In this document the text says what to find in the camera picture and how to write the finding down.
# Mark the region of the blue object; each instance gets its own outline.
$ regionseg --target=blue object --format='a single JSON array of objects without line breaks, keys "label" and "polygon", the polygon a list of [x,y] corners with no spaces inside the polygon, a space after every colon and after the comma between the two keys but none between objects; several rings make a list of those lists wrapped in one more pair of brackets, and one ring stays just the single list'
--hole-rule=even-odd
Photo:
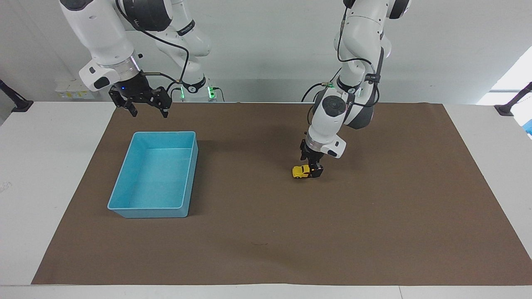
[{"label": "blue object", "polygon": [[525,131],[532,135],[532,119],[523,126]]},{"label": "blue object", "polygon": [[195,132],[137,132],[107,208],[125,218],[188,215],[198,146]]}]

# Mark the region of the brown mat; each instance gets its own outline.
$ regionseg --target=brown mat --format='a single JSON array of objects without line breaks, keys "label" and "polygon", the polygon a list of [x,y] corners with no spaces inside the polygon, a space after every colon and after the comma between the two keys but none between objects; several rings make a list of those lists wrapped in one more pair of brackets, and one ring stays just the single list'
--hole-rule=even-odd
[{"label": "brown mat", "polygon": [[[370,127],[342,129],[346,153],[317,180],[290,173],[307,105],[176,104],[167,120],[138,108],[114,113],[34,284],[532,285],[441,105],[379,105]],[[190,216],[108,211],[133,133],[174,130],[199,140]]]}]

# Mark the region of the green light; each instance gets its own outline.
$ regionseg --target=green light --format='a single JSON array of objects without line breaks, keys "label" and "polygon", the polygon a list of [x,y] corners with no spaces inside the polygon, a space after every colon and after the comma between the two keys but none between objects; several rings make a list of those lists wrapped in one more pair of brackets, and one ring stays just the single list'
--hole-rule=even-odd
[{"label": "green light", "polygon": [[207,90],[209,91],[209,98],[212,99],[216,97],[216,92],[210,86],[207,86]]}]

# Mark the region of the yellow toy car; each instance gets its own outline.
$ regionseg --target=yellow toy car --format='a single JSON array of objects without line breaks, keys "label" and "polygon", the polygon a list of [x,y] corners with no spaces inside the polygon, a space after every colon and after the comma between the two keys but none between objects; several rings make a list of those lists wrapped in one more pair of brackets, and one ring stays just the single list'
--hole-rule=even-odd
[{"label": "yellow toy car", "polygon": [[295,179],[306,179],[310,177],[310,167],[308,165],[296,166],[292,169],[292,176]]}]

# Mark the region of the white table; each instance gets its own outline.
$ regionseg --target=white table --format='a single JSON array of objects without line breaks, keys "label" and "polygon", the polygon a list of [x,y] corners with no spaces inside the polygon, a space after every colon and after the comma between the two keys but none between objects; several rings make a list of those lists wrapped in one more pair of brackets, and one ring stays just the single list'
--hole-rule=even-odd
[{"label": "white table", "polygon": [[[532,140],[492,107],[446,109],[532,256]],[[29,286],[113,111],[38,102],[0,127],[0,298],[532,298],[532,286]]]}]

